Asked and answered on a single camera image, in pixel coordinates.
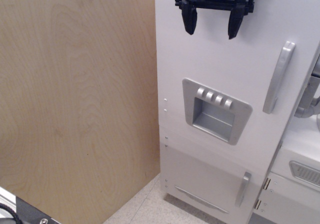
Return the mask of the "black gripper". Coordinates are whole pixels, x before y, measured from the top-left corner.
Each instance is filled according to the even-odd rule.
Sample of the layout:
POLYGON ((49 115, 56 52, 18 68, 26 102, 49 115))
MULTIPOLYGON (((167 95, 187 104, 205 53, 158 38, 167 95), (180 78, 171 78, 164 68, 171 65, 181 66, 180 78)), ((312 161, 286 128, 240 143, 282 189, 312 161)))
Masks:
POLYGON ((193 35, 197 26, 197 9, 230 11, 228 37, 237 36, 245 15, 254 11, 254 0, 175 0, 181 9, 185 31, 193 35))

